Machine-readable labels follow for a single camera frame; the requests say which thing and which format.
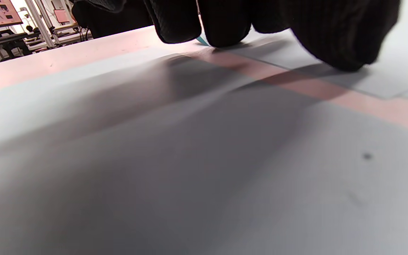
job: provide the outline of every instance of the gloved hand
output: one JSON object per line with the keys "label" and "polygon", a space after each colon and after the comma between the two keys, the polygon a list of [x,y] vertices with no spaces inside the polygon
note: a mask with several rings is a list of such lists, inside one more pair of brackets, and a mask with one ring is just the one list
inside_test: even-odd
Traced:
{"label": "gloved hand", "polygon": [[[109,11],[125,0],[88,0]],[[261,33],[291,28],[316,58],[343,71],[373,63],[398,19],[400,0],[198,0],[214,47],[240,42],[251,24]],[[144,0],[160,39],[186,42],[201,34],[196,0]]]}

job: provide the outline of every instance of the metal frame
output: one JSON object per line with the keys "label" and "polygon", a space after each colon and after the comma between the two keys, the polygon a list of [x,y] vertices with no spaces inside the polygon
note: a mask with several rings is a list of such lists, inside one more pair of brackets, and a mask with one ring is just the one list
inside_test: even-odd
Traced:
{"label": "metal frame", "polygon": [[[49,34],[50,30],[45,28],[44,23],[42,22],[42,18],[40,17],[39,13],[37,12],[37,10],[35,8],[34,2],[32,0],[24,0],[24,1],[26,2],[26,5],[28,6],[29,13],[31,14],[31,17],[34,19],[34,22],[36,23],[37,27],[39,28],[40,34],[42,34],[42,37],[43,37],[45,43],[47,44],[47,47],[48,48],[54,48],[55,44],[53,43],[52,39],[50,38],[50,34]],[[40,10],[41,13],[42,13],[42,10],[44,12],[46,12],[43,5],[41,5],[41,6],[38,5],[38,6],[39,6],[39,10]],[[48,19],[48,15],[44,15],[42,13],[42,16],[45,19],[45,23],[47,23],[46,20]]]}
{"label": "metal frame", "polygon": [[72,24],[73,19],[72,19],[72,16],[70,15],[70,11],[69,11],[69,8],[71,10],[71,7],[64,0],[61,0],[61,3],[63,5],[63,7],[64,7],[65,13],[67,14],[68,21],[70,22],[70,24]]}
{"label": "metal frame", "polygon": [[[45,23],[48,26],[48,31],[50,30],[50,27],[53,26],[53,23],[51,23],[50,16],[48,16],[47,10],[45,10],[45,6],[42,2],[42,0],[35,0],[35,3],[39,7],[40,13],[42,14]],[[55,43],[58,45],[59,44],[59,39],[58,36],[55,33],[51,33],[53,39],[55,40]]]}

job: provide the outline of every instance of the gray sheet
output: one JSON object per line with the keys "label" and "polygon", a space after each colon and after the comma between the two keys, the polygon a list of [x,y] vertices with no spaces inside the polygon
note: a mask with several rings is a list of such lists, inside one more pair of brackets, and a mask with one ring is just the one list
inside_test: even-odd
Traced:
{"label": "gray sheet", "polygon": [[408,130],[155,50],[0,90],[0,255],[38,254],[408,254]]}

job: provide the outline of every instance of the table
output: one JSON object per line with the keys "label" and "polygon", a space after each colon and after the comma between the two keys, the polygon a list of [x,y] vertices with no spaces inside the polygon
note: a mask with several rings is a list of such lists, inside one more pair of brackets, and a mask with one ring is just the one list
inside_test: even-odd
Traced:
{"label": "table", "polygon": [[403,24],[358,74],[288,31],[0,63],[0,254],[408,254]]}

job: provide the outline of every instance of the pink surface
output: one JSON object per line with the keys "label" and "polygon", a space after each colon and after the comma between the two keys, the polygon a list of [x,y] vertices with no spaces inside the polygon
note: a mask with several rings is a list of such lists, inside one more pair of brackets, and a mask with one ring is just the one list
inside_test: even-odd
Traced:
{"label": "pink surface", "polygon": [[0,89],[29,79],[149,47],[164,48],[172,53],[181,53],[230,68],[254,79],[263,80],[299,94],[334,103],[408,128],[408,100],[401,98],[379,100],[267,63],[227,52],[215,53],[212,48],[200,46],[195,41],[180,45],[165,45],[157,38],[153,27],[2,62],[0,63],[0,74],[4,75],[0,75]]}

